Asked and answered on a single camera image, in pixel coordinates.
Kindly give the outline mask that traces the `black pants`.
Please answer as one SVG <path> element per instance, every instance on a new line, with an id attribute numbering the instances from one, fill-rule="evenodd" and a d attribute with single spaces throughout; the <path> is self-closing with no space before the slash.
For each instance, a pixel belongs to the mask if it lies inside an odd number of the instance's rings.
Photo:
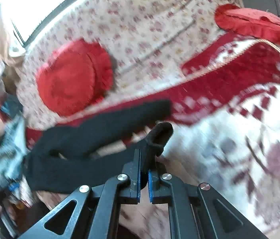
<path id="1" fill-rule="evenodd" d="M 171 123 L 164 121 L 170 114 L 171 101 L 158 100 L 101 113 L 76 127 L 52 127 L 43 132 L 27 157 L 26 181 L 33 191 L 70 194 L 81 185 L 98 186 L 119 175 L 138 149 L 144 188 L 149 169 L 173 134 Z M 90 157 L 98 149 L 130 137 L 156 121 L 159 123 L 144 139 L 125 150 L 96 159 Z"/>

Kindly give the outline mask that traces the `light blue fleece jacket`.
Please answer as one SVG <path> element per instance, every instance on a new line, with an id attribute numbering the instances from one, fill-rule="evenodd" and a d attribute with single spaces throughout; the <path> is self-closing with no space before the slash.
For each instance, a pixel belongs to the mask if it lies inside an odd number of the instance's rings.
<path id="1" fill-rule="evenodd" d="M 0 197 L 23 176 L 23 162 L 28 153 L 25 138 L 26 121 L 18 114 L 6 123 L 0 136 Z"/>

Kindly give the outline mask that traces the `red white plush blanket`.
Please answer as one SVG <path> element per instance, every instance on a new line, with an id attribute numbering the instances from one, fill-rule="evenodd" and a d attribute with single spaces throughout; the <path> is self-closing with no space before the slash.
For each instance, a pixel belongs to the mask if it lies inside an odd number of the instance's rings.
<path id="1" fill-rule="evenodd" d="M 161 157 L 188 183 L 208 182 L 267 237 L 280 238 L 280 45 L 227 33 L 175 69 L 117 76 L 117 88 L 82 120 L 167 93 L 173 135 Z"/>

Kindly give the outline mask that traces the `red heart pillow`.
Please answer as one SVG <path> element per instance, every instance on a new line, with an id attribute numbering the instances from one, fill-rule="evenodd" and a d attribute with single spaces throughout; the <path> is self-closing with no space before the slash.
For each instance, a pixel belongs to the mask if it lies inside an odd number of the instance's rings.
<path id="1" fill-rule="evenodd" d="M 61 117 L 102 101 L 113 81 L 109 53 L 99 43 L 83 38 L 53 51 L 36 73 L 42 102 Z"/>

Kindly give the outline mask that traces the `floral quilt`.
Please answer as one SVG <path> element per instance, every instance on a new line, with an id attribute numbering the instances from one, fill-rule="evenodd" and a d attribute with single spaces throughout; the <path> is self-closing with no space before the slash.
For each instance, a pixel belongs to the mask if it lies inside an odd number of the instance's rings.
<path id="1" fill-rule="evenodd" d="M 242 0 L 76 1 L 27 50 L 17 97 L 28 127 L 44 130 L 178 83 L 184 78 L 180 66 L 224 34 L 214 13 L 227 3 L 242 5 Z M 78 38 L 108 51 L 114 85 L 101 102 L 61 117 L 42 102 L 35 74 L 54 50 Z"/>

